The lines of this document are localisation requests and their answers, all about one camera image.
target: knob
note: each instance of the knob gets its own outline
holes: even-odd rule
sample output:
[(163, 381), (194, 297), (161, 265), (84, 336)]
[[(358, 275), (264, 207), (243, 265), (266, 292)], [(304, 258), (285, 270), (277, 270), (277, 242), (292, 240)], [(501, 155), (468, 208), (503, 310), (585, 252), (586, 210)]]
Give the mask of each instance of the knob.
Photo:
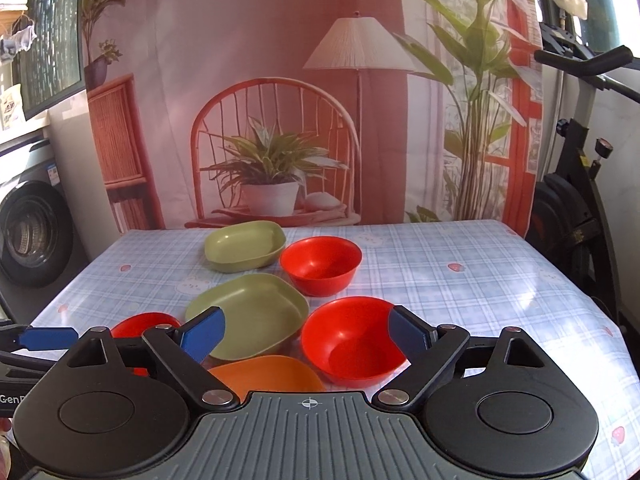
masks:
[(560, 119), (556, 124), (556, 134), (558, 134), (560, 137), (564, 137), (568, 128), (569, 121), (567, 121), (566, 119)]
[(596, 153), (602, 158), (609, 158), (612, 151), (613, 146), (609, 144), (609, 141), (602, 138), (596, 140)]

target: washing machine door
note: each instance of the washing machine door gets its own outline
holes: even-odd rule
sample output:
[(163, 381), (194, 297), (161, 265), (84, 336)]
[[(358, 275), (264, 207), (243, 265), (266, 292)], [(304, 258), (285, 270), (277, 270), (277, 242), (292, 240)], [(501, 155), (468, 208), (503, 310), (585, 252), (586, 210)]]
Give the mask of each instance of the washing machine door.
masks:
[(48, 183), (22, 182), (0, 203), (0, 267), (17, 285), (53, 283), (69, 262), (73, 243), (71, 212)]

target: exercise bike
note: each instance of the exercise bike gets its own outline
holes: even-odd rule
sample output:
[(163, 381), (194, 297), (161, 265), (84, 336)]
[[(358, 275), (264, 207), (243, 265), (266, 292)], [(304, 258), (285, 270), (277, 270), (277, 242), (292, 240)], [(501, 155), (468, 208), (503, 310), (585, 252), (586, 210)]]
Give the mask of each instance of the exercise bike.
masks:
[(563, 28), (541, 24), (541, 29), (544, 50), (537, 51), (535, 59), (577, 77), (579, 94), (574, 118), (556, 124), (564, 145), (556, 170), (536, 184), (526, 241), (620, 324), (618, 268), (595, 183), (602, 159), (609, 157), (613, 147), (598, 138), (597, 158), (590, 162), (584, 145), (598, 90), (613, 90), (640, 104), (640, 93), (605, 75), (634, 57), (626, 46), (596, 56)]

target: blue plaid tablecloth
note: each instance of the blue plaid tablecloth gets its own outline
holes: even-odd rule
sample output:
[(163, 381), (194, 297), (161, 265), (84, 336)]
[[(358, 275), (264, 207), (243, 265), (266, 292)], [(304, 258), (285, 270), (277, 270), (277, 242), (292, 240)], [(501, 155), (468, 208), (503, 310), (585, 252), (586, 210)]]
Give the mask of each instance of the blue plaid tablecloth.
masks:
[[(285, 231), (288, 242), (330, 234), (362, 248), (364, 259), (353, 282), (337, 297), (384, 298), (433, 325), (452, 322), (478, 336), (497, 336), (504, 326), (523, 327), (598, 413), (600, 433), (585, 475), (626, 480), (640, 468), (640, 383), (618, 328), (507, 226), (469, 221)], [(165, 312), (182, 320), (195, 296), (237, 277), (207, 266), (203, 241), (208, 233), (127, 233), (76, 277), (34, 325), (72, 326), (82, 334), (140, 312)], [(260, 272), (286, 279), (277, 264)], [(330, 299), (311, 299), (311, 309)], [(293, 352), (300, 355), (298, 348)], [(37, 355), (57, 358), (60, 353)]]

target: chair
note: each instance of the chair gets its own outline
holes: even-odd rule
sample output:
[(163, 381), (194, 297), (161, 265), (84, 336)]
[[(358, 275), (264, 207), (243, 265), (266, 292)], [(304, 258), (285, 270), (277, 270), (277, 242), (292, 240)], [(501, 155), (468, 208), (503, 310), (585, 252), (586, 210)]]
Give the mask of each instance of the chair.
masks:
[[(197, 219), (185, 227), (222, 227), (260, 219), (242, 204), (241, 184), (224, 189), (230, 178), (215, 178), (208, 170), (232, 157), (223, 149), (225, 137), (253, 136), (248, 117), (282, 132), (315, 134), (314, 144), (328, 149), (328, 156), (347, 169), (322, 169), (324, 178), (306, 178), (306, 189), (296, 200), (296, 211), (288, 217), (264, 217), (282, 227), (354, 225), (360, 215), (354, 211), (355, 170), (360, 164), (360, 146), (348, 112), (331, 95), (309, 83), (283, 77), (265, 77), (233, 85), (213, 97), (198, 113), (191, 129), (191, 166)], [(305, 193), (328, 192), (341, 206), (331, 211), (305, 212)]]

